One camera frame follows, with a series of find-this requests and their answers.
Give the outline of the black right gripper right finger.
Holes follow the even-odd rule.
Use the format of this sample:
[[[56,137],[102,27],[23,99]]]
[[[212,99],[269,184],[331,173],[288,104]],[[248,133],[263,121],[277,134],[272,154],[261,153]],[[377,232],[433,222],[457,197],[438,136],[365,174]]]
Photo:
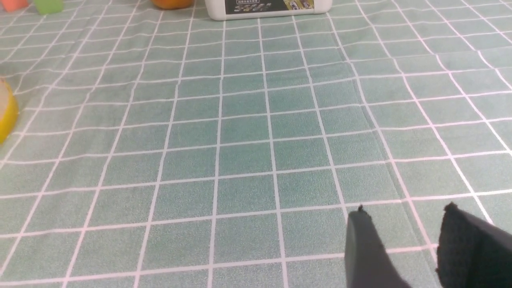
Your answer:
[[[444,288],[510,288],[512,236],[451,202],[444,208],[436,272]]]

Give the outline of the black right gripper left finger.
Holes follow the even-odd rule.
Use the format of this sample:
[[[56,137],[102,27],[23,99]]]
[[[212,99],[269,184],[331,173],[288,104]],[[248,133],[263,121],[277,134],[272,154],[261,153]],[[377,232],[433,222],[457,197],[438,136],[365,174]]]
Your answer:
[[[344,268],[348,288],[409,288],[363,206],[348,214]]]

